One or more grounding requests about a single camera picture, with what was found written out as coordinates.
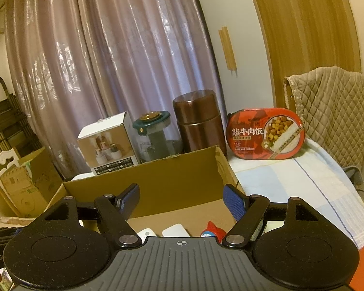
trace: blue stripe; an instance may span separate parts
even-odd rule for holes
[[[328,204],[330,205],[330,207],[333,209],[333,211],[335,212],[336,216],[339,218],[342,226],[344,227],[344,229],[348,232],[348,234],[350,235],[350,237],[352,238],[352,241],[354,242],[354,244],[356,245],[357,249],[359,249],[359,246],[357,245],[356,241],[354,240],[354,237],[352,235],[352,233],[350,233],[347,229],[347,227],[345,226],[344,222],[341,220],[339,214],[337,213],[336,209],[333,207],[333,205],[331,204],[331,202],[328,200],[328,198],[325,196],[325,194],[322,192],[322,190],[317,186],[317,184],[315,183],[315,181],[309,176],[309,174],[307,173],[307,171],[305,171],[305,169],[302,167],[301,164],[299,164],[299,162],[296,160],[296,158],[293,158],[295,162],[297,162],[297,164],[299,165],[299,167],[302,169],[302,171],[305,172],[305,174],[307,175],[307,177],[313,182],[313,184],[315,185],[315,187],[317,187],[317,189],[319,190],[319,192],[321,193],[322,196],[324,196],[324,198],[326,199],[326,201],[328,202]]]

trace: beige quilted fabric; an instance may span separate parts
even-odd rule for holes
[[[339,67],[321,67],[289,82],[306,135],[338,164],[361,169],[364,158],[364,77]],[[286,95],[289,108],[289,97]]]

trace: silver bolt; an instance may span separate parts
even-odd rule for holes
[[[126,234],[119,238],[119,241],[126,245],[135,244],[138,240],[137,236],[132,234]]]
[[[241,244],[242,242],[244,242],[244,238],[241,235],[237,235],[237,234],[232,234],[229,235],[225,238],[225,240],[232,245],[235,244]]]

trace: satin curtain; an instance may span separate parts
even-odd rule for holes
[[[196,0],[7,0],[16,94],[65,176],[88,170],[83,126],[127,110],[173,115],[181,94],[220,82]]]

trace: instant rice meal box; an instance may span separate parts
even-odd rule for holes
[[[298,115],[285,108],[245,109],[231,115],[226,138],[242,159],[288,159],[305,141]]]

